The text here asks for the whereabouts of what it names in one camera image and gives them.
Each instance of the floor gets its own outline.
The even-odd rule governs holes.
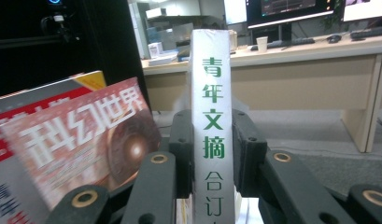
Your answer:
[[[324,186],[346,195],[352,185],[363,181],[382,185],[381,124],[376,125],[372,152],[360,153],[340,120],[340,111],[247,112],[264,134],[269,148],[299,155]],[[174,114],[170,111],[153,112],[163,136],[170,135]],[[382,110],[379,118],[382,121]],[[237,223],[262,223],[257,213],[253,213],[246,221],[249,210],[257,209],[255,201],[244,200],[243,204],[243,213]]]

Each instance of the desk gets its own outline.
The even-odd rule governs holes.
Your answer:
[[[186,87],[188,63],[149,67],[144,74],[153,110],[173,110]],[[360,152],[370,152],[382,106],[382,36],[337,44],[240,49],[231,57],[233,96],[250,109],[341,109]]]

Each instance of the magazine cover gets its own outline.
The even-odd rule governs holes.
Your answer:
[[[101,71],[71,76],[0,97],[0,124],[60,104],[106,85]],[[49,209],[0,133],[0,224],[44,223]]]
[[[134,179],[161,136],[136,77],[0,126],[49,208],[70,190]]]

